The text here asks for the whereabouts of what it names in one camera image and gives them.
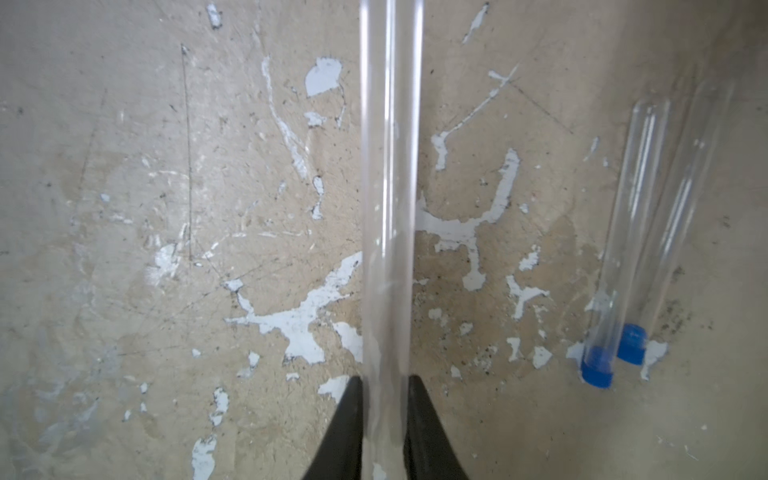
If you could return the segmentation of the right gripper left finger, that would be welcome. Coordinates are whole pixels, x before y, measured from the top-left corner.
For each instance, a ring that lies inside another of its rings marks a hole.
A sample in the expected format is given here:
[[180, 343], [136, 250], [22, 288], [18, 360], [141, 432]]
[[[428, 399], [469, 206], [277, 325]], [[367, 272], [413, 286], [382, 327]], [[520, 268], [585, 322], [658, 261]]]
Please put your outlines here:
[[360, 480], [364, 385], [351, 377], [303, 480]]

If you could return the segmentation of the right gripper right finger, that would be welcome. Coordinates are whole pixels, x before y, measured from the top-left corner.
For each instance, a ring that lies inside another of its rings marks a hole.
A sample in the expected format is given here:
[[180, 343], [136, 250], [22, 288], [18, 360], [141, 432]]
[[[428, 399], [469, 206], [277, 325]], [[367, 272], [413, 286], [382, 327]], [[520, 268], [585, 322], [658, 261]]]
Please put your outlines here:
[[404, 463], [410, 480], [468, 480], [422, 379], [408, 379]]

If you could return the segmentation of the blue stopper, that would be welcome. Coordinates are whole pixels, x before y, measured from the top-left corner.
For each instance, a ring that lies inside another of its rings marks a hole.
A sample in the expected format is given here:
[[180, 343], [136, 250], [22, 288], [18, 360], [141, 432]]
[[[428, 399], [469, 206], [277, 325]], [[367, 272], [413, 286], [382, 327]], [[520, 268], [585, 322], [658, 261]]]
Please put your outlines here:
[[583, 380], [594, 387], [608, 389], [613, 381], [614, 355], [600, 346], [592, 347], [581, 361]]
[[627, 363], [641, 366], [644, 362], [647, 331], [638, 325], [626, 323], [622, 330], [617, 357]]

